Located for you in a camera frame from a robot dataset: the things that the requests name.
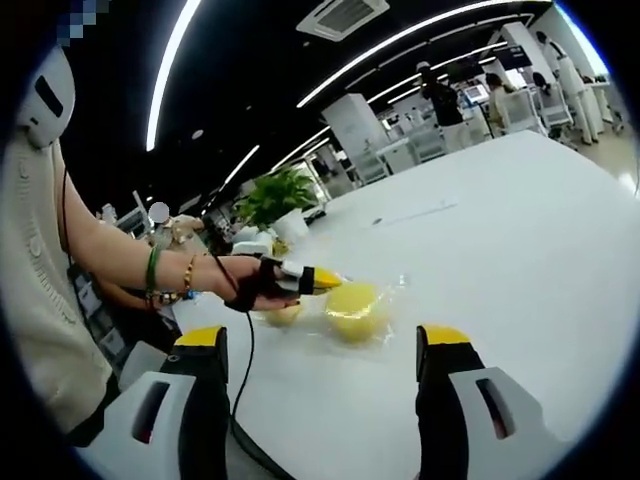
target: yellow object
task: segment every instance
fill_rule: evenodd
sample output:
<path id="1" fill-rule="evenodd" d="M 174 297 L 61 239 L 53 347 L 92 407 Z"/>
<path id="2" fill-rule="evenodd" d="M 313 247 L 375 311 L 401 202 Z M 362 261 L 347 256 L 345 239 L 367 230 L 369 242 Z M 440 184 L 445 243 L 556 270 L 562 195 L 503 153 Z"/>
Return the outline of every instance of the yellow object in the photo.
<path id="1" fill-rule="evenodd" d="M 174 346 L 178 347 L 215 347 L 218 341 L 218 332 L 224 327 L 218 325 L 217 327 L 201 328 L 199 330 L 192 330 L 183 336 L 181 336 Z"/>
<path id="2" fill-rule="evenodd" d="M 422 325 L 427 333 L 427 342 L 429 345 L 439 345 L 443 343 L 471 343 L 460 330 L 451 327 L 442 327 L 440 325 Z"/>
<path id="3" fill-rule="evenodd" d="M 331 290 L 326 314 L 338 334 L 349 343 L 369 340 L 389 321 L 379 305 L 378 289 L 367 283 L 349 282 Z"/>
<path id="4" fill-rule="evenodd" d="M 265 318 L 274 327 L 290 327 L 296 321 L 300 312 L 302 312 L 302 305 L 294 305 L 282 310 L 267 312 Z"/>
<path id="5" fill-rule="evenodd" d="M 335 274 L 324 268 L 314 267 L 313 286 L 315 288 L 336 288 L 342 285 L 342 280 Z"/>

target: white sweater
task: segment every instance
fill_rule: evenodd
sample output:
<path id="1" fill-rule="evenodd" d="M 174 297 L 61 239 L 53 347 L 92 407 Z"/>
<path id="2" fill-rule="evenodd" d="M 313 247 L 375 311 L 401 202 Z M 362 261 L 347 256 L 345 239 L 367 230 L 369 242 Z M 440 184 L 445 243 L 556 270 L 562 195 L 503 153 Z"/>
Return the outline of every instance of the white sweater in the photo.
<path id="1" fill-rule="evenodd" d="M 9 329 L 34 390 L 63 432 L 89 417 L 111 367 L 83 324 L 60 244 L 52 148 L 17 133 L 0 186 L 0 292 Z"/>

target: white pot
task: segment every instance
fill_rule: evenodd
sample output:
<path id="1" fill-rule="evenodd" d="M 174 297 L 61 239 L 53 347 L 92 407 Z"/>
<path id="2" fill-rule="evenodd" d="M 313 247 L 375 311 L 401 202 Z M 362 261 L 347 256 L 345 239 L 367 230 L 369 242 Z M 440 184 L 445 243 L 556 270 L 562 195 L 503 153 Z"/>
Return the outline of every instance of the white pot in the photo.
<path id="1" fill-rule="evenodd" d="M 309 233 L 309 227 L 302 216 L 302 209 L 296 208 L 276 220 L 271 228 L 285 243 L 293 244 Z"/>

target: white table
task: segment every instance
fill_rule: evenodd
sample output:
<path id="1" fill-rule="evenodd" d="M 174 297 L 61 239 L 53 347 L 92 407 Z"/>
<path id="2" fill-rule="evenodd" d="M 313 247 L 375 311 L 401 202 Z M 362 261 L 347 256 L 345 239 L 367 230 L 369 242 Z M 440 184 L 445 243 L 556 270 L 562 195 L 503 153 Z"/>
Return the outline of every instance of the white table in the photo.
<path id="1" fill-rule="evenodd" d="M 559 438 L 575 441 L 591 425 L 623 369 L 640 299 L 640 207 L 610 175 L 521 132 L 340 197 L 327 213 L 292 258 L 381 285 L 406 274 L 410 286 L 395 310 L 396 337 L 368 358 L 312 351 L 296 330 L 256 321 L 238 420 L 289 473 L 415 476 L 423 322 L 467 333 L 487 366 L 540 401 Z M 175 313 L 183 329 L 229 328 L 233 400 L 248 357 L 246 320 L 210 295 Z"/>

